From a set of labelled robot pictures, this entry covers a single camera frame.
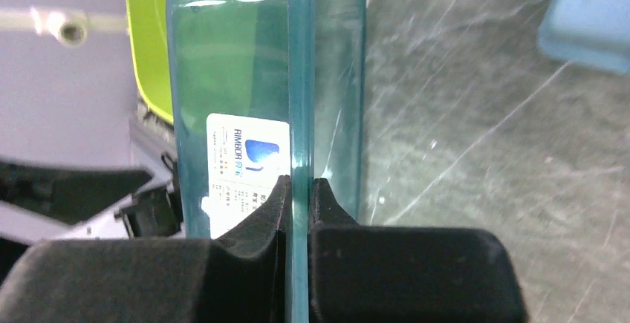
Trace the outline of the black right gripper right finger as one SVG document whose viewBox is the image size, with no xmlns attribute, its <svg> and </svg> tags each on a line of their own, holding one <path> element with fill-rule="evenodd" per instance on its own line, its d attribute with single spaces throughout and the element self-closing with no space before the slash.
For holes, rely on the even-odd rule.
<svg viewBox="0 0 630 323">
<path fill-rule="evenodd" d="M 508 251 L 484 229 L 363 226 L 316 179 L 310 201 L 312 322 L 526 322 Z"/>
</svg>

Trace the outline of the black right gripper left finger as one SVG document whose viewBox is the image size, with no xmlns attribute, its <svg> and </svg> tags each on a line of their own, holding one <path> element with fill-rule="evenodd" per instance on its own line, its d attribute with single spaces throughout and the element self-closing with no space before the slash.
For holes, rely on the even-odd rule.
<svg viewBox="0 0 630 323">
<path fill-rule="evenodd" d="M 291 181 L 215 240 L 44 241 L 1 286 L 3 322 L 283 322 Z"/>
</svg>

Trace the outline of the dark green basket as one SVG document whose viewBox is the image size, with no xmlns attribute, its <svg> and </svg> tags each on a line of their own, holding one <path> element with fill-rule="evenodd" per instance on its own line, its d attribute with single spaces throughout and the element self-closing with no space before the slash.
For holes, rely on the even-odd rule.
<svg viewBox="0 0 630 323">
<path fill-rule="evenodd" d="M 359 206 L 366 0 L 166 0 L 189 238 L 232 229 L 288 174 L 289 322 L 309 322 L 308 198 Z"/>
</svg>

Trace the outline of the light blue perforated basket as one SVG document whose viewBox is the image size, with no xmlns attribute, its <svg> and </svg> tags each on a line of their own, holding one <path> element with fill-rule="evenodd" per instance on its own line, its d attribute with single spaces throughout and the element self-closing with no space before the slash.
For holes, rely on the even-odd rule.
<svg viewBox="0 0 630 323">
<path fill-rule="evenodd" d="M 629 0 L 551 0 L 538 30 L 547 56 L 629 73 Z"/>
</svg>

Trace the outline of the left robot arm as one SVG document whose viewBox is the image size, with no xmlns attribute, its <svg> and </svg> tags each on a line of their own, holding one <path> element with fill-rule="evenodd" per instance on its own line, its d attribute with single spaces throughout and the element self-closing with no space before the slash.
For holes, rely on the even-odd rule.
<svg viewBox="0 0 630 323">
<path fill-rule="evenodd" d="M 1 162 L 1 200 L 64 224 L 79 224 L 130 196 L 114 213 L 133 238 L 167 237 L 181 231 L 178 184 L 142 190 L 147 169 L 55 169 Z"/>
</svg>

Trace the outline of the lime green basket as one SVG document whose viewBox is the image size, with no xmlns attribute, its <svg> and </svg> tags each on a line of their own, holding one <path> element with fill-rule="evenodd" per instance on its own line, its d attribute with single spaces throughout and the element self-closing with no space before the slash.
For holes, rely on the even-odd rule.
<svg viewBox="0 0 630 323">
<path fill-rule="evenodd" d="M 173 123 L 166 32 L 166 0 L 126 0 L 131 54 L 142 101 Z"/>
</svg>

